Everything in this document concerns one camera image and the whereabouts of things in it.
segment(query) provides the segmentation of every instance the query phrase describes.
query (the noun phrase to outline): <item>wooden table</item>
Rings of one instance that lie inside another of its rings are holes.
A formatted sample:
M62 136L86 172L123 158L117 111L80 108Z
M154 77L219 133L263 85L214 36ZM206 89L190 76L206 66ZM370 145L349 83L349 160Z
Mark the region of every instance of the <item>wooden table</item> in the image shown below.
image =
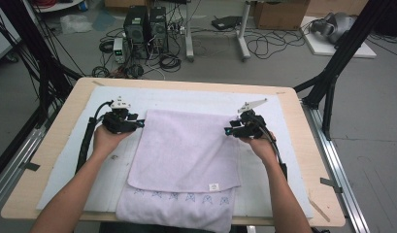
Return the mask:
M181 83L139 80L80 79L52 124L47 136L31 162L41 165L38 171L25 170L13 193L2 209L4 218L35 219L37 203L44 191L52 166L62 152L77 119L81 115L92 90L98 86L126 86L178 90L205 90L217 92L271 94L280 98L292 146L303 175L305 187L314 211L311 226L343 226L344 214L331 186L320 183L328 178L314 136L307 123L299 99L292 88L274 86L237 85L220 83ZM85 212L82 220L117 221L114 213ZM233 224L273 225L266 217L234 216Z

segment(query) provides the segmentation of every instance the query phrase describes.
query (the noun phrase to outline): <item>towel label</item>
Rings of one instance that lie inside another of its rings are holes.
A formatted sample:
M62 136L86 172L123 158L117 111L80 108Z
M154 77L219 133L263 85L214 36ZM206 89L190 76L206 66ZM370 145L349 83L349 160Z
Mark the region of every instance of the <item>towel label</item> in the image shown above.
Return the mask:
M210 191L219 191L219 183L210 183Z

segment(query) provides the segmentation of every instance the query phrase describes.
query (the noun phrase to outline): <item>person's arm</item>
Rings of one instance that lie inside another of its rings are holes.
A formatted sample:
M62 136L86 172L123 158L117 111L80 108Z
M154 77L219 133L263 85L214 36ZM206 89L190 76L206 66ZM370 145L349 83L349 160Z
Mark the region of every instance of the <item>person's arm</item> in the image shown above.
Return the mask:
M241 140L250 144L267 170L274 225L277 233L311 233L311 227L283 175L271 143L266 139L242 138Z
M104 125L99 126L94 133L92 155L75 177L44 207L30 232L73 232L102 163L128 135L116 135Z

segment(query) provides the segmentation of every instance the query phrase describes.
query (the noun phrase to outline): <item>cardboard box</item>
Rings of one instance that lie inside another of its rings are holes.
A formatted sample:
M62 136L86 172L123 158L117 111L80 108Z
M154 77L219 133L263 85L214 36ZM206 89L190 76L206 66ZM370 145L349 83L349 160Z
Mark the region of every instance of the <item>cardboard box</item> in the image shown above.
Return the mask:
M127 11L129 6L149 7L149 0L105 0L105 7L109 9Z
M343 12L359 15L368 0L311 0L306 16L325 17L328 13Z
M278 4L257 3L254 20L258 29L298 30L310 0L292 0Z

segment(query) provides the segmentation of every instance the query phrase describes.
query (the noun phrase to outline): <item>white fabric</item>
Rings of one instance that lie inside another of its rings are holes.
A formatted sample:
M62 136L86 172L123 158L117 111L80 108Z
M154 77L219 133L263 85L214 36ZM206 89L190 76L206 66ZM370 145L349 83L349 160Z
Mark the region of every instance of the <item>white fabric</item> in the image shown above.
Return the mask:
M228 232L238 175L233 116L149 110L116 216Z
M212 193L158 192L126 185L116 217L133 223L229 232L235 188Z

